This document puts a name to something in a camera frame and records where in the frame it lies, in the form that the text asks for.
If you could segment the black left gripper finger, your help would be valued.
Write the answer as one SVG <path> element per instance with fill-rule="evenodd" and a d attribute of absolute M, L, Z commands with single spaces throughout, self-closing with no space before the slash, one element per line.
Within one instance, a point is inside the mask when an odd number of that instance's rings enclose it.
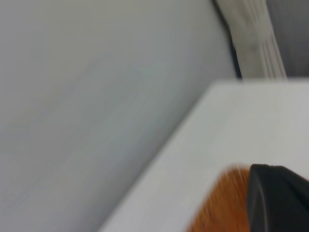
<path fill-rule="evenodd" d="M 309 182 L 283 166 L 253 164 L 246 207 L 252 232 L 307 232 Z"/>

